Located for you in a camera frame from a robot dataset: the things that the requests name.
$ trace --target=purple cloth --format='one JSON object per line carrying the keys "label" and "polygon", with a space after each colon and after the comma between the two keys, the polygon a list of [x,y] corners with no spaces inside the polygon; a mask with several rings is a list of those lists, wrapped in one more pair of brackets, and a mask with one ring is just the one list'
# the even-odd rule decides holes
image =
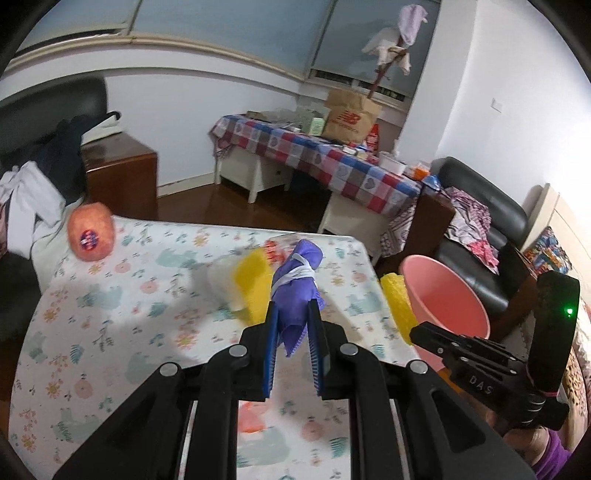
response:
{"label": "purple cloth", "polygon": [[427,11],[421,5],[411,4],[401,8],[398,17],[398,29],[406,47],[414,44],[418,29],[421,27],[423,18],[426,17]]}
{"label": "purple cloth", "polygon": [[[309,240],[300,240],[291,255],[273,275],[273,285],[289,271],[302,266],[299,260],[293,258],[294,253],[304,257],[313,270],[322,262],[322,250]],[[306,335],[308,302],[312,299],[318,300],[320,310],[324,308],[324,300],[311,277],[291,280],[278,287],[271,297],[279,309],[279,344],[285,345],[287,356],[296,351]]]}
{"label": "purple cloth", "polygon": [[570,457],[570,452],[560,443],[560,438],[554,430],[548,430],[550,440],[542,458],[532,466],[538,480],[551,480]]}

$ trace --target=new balance logo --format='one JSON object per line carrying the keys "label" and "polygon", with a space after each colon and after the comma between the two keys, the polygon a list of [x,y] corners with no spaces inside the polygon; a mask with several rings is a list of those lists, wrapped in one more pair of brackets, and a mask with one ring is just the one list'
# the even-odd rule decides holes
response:
{"label": "new balance logo", "polygon": [[336,120],[341,120],[349,125],[355,125],[357,122],[359,122],[359,120],[361,120],[361,116],[353,112],[344,111],[336,118]]}

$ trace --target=pink bucket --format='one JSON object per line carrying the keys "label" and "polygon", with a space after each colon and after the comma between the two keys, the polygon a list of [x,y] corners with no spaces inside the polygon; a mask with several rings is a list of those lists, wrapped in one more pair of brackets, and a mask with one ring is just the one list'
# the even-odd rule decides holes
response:
{"label": "pink bucket", "polygon": [[[491,325],[482,303],[458,274],[437,260],[410,255],[400,265],[410,305],[419,323],[431,322],[458,335],[488,338]],[[435,371],[441,358],[416,347]]]}

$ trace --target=black sofa armrest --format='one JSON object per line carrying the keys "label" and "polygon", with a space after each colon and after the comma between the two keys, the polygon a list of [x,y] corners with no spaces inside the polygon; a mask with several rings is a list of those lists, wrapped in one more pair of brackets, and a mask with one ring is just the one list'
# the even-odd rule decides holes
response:
{"label": "black sofa armrest", "polygon": [[510,242],[499,251],[498,268],[501,284],[509,298],[517,293],[529,276],[535,278],[529,260]]}
{"label": "black sofa armrest", "polygon": [[0,342],[25,335],[40,298],[33,262],[4,254],[0,258]]}
{"label": "black sofa armrest", "polygon": [[491,319],[491,340],[500,342],[529,315],[538,300],[537,276],[530,262],[513,245],[499,251],[499,276],[509,305]]}
{"label": "black sofa armrest", "polygon": [[398,273],[398,267],[410,255],[433,256],[455,213],[444,196],[421,195],[417,199],[404,249],[399,254],[378,261],[375,269],[378,278],[388,273]]}

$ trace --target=checkered tablecloth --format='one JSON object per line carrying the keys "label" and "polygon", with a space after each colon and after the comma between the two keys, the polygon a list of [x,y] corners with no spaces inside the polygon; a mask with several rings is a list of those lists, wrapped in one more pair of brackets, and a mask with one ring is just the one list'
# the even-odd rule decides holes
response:
{"label": "checkered tablecloth", "polygon": [[212,129],[220,161],[233,145],[301,170],[333,192],[369,210],[393,216],[419,184],[343,153],[320,138],[295,134],[241,115],[226,115]]}

